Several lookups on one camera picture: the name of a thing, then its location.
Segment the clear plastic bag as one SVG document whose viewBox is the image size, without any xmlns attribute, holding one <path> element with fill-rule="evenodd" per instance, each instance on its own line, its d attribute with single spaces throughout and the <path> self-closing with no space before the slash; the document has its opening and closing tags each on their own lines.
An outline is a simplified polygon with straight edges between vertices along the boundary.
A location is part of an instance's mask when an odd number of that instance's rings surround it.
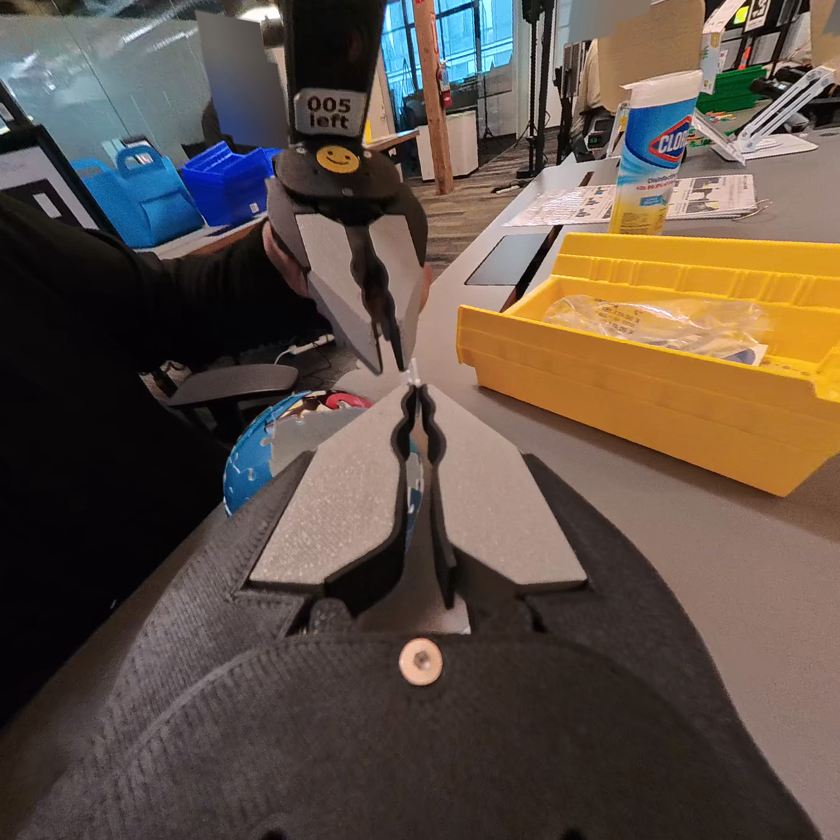
<svg viewBox="0 0 840 840">
<path fill-rule="evenodd" d="M 700 298 L 621 302 L 567 296 L 550 305 L 542 320 L 603 338 L 750 366 L 762 363 L 772 329 L 770 315 L 756 303 Z"/>
</svg>

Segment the disinfectant wipes canister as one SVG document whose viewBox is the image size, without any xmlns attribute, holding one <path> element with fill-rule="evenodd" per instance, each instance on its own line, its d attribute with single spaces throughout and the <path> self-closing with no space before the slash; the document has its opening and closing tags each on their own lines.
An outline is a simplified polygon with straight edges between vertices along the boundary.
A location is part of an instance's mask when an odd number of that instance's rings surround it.
<svg viewBox="0 0 840 840">
<path fill-rule="evenodd" d="M 629 111 L 608 232 L 660 235 L 702 84 L 700 69 L 629 83 Z"/>
</svg>

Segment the black light stand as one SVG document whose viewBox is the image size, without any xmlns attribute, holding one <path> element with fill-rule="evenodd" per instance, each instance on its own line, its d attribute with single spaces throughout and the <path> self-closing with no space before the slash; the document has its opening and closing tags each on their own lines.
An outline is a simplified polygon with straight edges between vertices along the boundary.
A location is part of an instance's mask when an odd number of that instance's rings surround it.
<svg viewBox="0 0 840 840">
<path fill-rule="evenodd" d="M 527 135 L 528 166 L 517 172 L 520 182 L 530 182 L 545 166 L 550 76 L 556 68 L 555 1 L 521 1 L 523 20 L 530 27 Z"/>
</svg>

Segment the white cabinet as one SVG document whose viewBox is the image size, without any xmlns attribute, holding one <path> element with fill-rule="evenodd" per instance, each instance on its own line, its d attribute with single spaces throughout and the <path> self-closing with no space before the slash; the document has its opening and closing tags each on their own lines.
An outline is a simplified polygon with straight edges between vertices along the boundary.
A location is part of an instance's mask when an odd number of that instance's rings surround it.
<svg viewBox="0 0 840 840">
<path fill-rule="evenodd" d="M 434 162 L 427 125 L 417 127 L 416 145 L 421 178 L 429 183 L 434 180 Z M 449 158 L 453 177 L 467 177 L 479 169 L 478 160 L 478 111 L 468 108 L 447 114 Z"/>
</svg>

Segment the blue puzzle ball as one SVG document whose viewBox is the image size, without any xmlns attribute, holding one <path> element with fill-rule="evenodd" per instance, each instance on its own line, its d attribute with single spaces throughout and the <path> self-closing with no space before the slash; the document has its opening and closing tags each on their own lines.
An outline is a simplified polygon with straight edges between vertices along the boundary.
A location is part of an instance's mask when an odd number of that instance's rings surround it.
<svg viewBox="0 0 840 840">
<path fill-rule="evenodd" d="M 296 458 L 312 454 L 358 411 L 369 408 L 353 404 L 330 408 L 320 404 L 323 396 L 309 397 L 316 411 L 303 411 L 306 403 L 293 397 L 288 415 L 282 415 L 282 406 L 269 409 L 236 444 L 225 467 L 224 501 L 228 515 L 253 499 Z"/>
</svg>

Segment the yellow plastic storage bin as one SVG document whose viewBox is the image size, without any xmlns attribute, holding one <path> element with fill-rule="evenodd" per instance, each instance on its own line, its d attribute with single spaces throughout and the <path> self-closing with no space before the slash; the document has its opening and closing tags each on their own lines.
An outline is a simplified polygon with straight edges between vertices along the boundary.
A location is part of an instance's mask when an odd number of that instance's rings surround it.
<svg viewBox="0 0 840 840">
<path fill-rule="evenodd" d="M 479 385 L 777 497 L 838 456 L 839 246 L 567 234 L 553 272 L 504 312 L 461 306 Z M 759 305 L 758 366 L 544 321 L 569 295 Z"/>
</svg>

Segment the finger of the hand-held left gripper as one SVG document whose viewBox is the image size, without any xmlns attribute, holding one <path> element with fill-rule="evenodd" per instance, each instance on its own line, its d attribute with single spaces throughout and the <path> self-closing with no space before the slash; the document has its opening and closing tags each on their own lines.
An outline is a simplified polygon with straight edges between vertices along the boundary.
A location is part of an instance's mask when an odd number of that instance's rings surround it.
<svg viewBox="0 0 840 840">
<path fill-rule="evenodd" d="M 394 333 L 390 277 L 374 240 L 384 221 L 347 227 L 320 214 L 297 216 L 311 297 L 336 338 L 374 375 L 383 372 L 380 337 Z"/>
<path fill-rule="evenodd" d="M 371 349 L 364 364 L 382 373 L 380 341 L 391 348 L 396 367 L 409 366 L 417 340 L 425 275 L 410 227 L 403 215 L 385 215 L 366 228 L 362 239 L 360 303 L 364 337 Z"/>
</svg>

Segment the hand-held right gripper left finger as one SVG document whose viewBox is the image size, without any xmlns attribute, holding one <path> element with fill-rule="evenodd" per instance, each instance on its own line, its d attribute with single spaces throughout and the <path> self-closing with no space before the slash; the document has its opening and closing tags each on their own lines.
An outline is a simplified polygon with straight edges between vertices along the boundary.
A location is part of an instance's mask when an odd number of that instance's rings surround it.
<svg viewBox="0 0 840 840">
<path fill-rule="evenodd" d="M 396 587 L 416 408 L 417 388 L 399 385 L 308 456 L 248 575 L 249 589 L 332 598 L 358 616 Z"/>
</svg>

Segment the person's left hand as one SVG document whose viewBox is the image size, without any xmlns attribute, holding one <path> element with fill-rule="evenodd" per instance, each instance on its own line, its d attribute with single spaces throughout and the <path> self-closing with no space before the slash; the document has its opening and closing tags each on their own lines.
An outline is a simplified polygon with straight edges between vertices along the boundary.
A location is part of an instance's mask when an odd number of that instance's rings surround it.
<svg viewBox="0 0 840 840">
<path fill-rule="evenodd" d="M 310 299 L 308 280 L 303 268 L 281 247 L 281 242 L 275 237 L 269 221 L 264 222 L 261 235 L 266 257 L 288 287 L 301 298 Z"/>
</svg>

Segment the white folding stand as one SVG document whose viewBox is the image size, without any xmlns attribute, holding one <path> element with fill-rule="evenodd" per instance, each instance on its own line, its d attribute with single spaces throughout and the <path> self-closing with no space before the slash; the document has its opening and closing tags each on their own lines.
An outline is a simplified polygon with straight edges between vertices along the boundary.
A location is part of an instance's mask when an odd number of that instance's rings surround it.
<svg viewBox="0 0 840 840">
<path fill-rule="evenodd" d="M 709 140 L 718 157 L 741 165 L 762 158 L 812 151 L 816 145 L 798 134 L 777 134 L 776 131 L 793 118 L 803 118 L 804 106 L 822 94 L 834 79 L 835 70 L 828 66 L 817 66 L 801 73 L 793 82 L 758 79 L 770 90 L 771 102 L 751 117 L 737 136 L 726 135 L 717 122 L 710 122 L 698 109 L 692 115 L 692 129 Z"/>
</svg>

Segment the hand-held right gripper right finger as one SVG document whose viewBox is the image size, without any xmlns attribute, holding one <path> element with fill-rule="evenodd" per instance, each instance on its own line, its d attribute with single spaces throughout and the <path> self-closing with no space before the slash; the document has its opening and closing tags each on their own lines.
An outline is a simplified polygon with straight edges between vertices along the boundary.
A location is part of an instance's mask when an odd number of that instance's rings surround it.
<svg viewBox="0 0 840 840">
<path fill-rule="evenodd" d="M 433 385 L 420 388 L 423 501 L 444 625 L 530 595 L 582 588 L 587 573 L 526 456 Z"/>
</svg>

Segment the blue plastic bin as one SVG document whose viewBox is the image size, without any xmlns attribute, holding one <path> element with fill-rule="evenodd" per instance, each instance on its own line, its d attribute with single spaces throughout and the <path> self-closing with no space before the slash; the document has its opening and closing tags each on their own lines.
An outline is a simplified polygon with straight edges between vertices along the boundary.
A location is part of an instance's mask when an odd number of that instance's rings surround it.
<svg viewBox="0 0 840 840">
<path fill-rule="evenodd" d="M 219 142 L 183 165 L 181 178 L 208 226 L 243 224 L 266 211 L 266 182 L 280 152 L 256 148 L 238 154 Z"/>
</svg>

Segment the printed paper sheet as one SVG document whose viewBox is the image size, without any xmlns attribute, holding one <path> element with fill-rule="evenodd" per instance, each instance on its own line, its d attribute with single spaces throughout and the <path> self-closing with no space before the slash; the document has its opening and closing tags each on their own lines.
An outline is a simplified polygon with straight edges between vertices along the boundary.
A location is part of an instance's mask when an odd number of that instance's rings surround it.
<svg viewBox="0 0 840 840">
<path fill-rule="evenodd" d="M 615 194 L 614 184 L 583 185 L 569 191 L 546 192 L 504 226 L 530 228 L 606 224 L 612 216 Z"/>
<path fill-rule="evenodd" d="M 758 209 L 751 174 L 679 179 L 668 203 L 668 221 L 746 216 Z"/>
</svg>

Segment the person's left forearm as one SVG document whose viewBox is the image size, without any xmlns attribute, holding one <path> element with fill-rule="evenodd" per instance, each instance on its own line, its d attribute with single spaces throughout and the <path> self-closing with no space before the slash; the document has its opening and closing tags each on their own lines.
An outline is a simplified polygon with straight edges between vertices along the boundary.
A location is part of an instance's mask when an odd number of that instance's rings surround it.
<svg viewBox="0 0 840 840">
<path fill-rule="evenodd" d="M 120 343 L 136 371 L 208 364 L 331 331 L 313 300 L 295 294 L 270 263 L 261 228 L 210 255 L 121 255 Z"/>
</svg>

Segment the green plastic bin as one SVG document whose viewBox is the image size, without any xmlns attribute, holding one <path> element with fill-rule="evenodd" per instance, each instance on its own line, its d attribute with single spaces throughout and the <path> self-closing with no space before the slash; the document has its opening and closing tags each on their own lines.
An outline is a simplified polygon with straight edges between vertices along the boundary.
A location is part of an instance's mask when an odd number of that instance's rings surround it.
<svg viewBox="0 0 840 840">
<path fill-rule="evenodd" d="M 766 76 L 767 69 L 762 65 L 724 71 L 717 75 L 713 93 L 702 92 L 698 96 L 696 109 L 703 114 L 751 109 L 763 98 L 751 85 Z"/>
</svg>

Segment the wooden post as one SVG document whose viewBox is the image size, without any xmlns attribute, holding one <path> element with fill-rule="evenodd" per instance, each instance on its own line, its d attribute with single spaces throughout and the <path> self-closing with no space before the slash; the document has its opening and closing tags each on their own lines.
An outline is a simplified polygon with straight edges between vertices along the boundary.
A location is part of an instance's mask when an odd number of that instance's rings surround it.
<svg viewBox="0 0 840 840">
<path fill-rule="evenodd" d="M 454 175 L 448 144 L 448 124 L 440 90 L 442 71 L 438 51 L 436 17 L 433 1 L 413 1 L 416 42 L 423 78 L 430 152 L 434 182 L 439 196 L 454 190 Z"/>
</svg>

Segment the white power strip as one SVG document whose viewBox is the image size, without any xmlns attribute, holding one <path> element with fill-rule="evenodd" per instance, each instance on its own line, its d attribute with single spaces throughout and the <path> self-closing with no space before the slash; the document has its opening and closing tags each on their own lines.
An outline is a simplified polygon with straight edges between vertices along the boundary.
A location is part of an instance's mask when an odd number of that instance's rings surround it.
<svg viewBox="0 0 840 840">
<path fill-rule="evenodd" d="M 314 350 L 320 350 L 322 347 L 335 343 L 335 336 L 331 332 L 324 333 L 316 339 L 304 341 L 303 343 L 293 343 L 287 346 L 284 350 L 278 353 L 274 364 L 278 364 L 280 360 L 286 357 L 298 357 L 301 354 L 308 353 Z"/>
</svg>

